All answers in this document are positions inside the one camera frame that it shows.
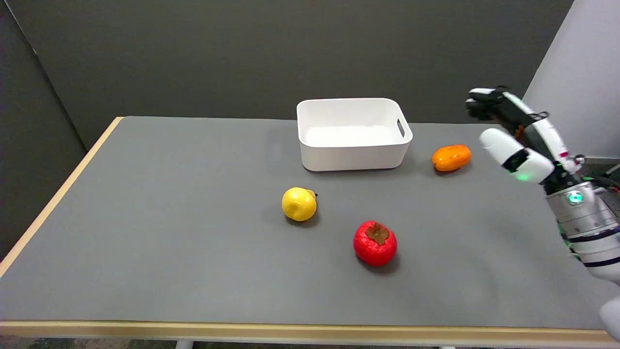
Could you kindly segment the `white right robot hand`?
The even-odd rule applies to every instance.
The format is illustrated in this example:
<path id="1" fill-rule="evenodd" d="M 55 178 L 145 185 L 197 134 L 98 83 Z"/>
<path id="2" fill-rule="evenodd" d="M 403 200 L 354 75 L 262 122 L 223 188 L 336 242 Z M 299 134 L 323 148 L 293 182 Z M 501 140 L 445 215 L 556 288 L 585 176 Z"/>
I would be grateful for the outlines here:
<path id="1" fill-rule="evenodd" d="M 548 112 L 536 112 L 505 86 L 474 88 L 465 102 L 469 116 L 495 121 L 479 141 L 490 156 L 518 181 L 535 183 L 551 195 L 580 185 L 583 155 L 571 156 Z"/>

